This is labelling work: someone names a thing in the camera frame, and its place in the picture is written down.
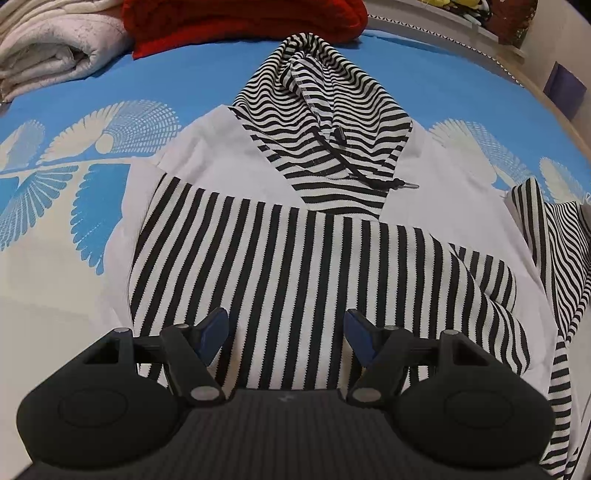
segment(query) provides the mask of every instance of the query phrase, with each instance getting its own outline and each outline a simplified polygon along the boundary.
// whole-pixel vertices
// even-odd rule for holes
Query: white wall
[[[522,71],[540,88],[544,88],[555,61],[587,86],[573,125],[591,146],[591,25],[566,0],[538,0],[521,49],[527,55]]]

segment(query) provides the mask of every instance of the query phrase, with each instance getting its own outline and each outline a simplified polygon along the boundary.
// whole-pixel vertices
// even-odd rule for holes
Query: blue leaf print
[[[121,203],[127,184],[129,164],[96,163],[88,168],[76,193],[72,210],[72,234],[82,261],[96,267],[96,274],[105,271],[103,256],[107,240],[123,214]]]
[[[14,186],[18,178],[16,182],[15,178],[11,178],[0,183],[0,207],[4,206],[0,213],[0,251],[35,226],[37,218],[42,217],[60,196],[60,191],[66,188],[76,170],[78,166],[37,170],[23,180],[16,190]],[[13,189],[12,193],[4,191],[5,184],[8,186],[7,192]]]

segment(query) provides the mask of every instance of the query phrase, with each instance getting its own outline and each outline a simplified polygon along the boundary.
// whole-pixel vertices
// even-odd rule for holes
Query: striped hood
[[[387,188],[376,184],[394,178],[412,120],[376,80],[324,40],[313,34],[287,38],[232,110],[275,168],[296,190],[306,190],[301,195],[311,209],[379,217]],[[336,205],[341,211],[332,210]]]

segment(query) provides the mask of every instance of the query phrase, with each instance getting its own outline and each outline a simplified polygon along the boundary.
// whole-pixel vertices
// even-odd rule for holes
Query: ribbed black surface
[[[404,446],[382,413],[350,407],[336,391],[239,390],[221,407],[192,411],[172,441],[144,460],[104,472],[65,471],[35,463],[18,480],[333,478],[549,477],[534,465],[503,472],[461,471],[438,465]]]

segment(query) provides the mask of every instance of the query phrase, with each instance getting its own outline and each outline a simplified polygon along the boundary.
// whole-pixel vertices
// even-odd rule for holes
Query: bed
[[[498,62],[409,25],[372,22],[380,30],[338,50],[441,145],[473,152],[478,161],[463,166],[471,175],[499,195],[533,176],[547,202],[589,201],[587,159]],[[230,105],[277,45],[220,42],[138,61],[127,55],[86,80],[31,92],[3,109],[0,210],[22,201],[19,216],[0,225],[0,358],[8,385],[0,417],[3,478],[28,462],[14,426],[20,400],[112,327],[97,320],[95,304],[102,301],[105,248],[122,218],[130,166],[218,105]],[[43,233],[33,228],[37,222],[45,223]],[[581,416],[577,480],[591,449],[589,346],[584,318],[570,366]]]

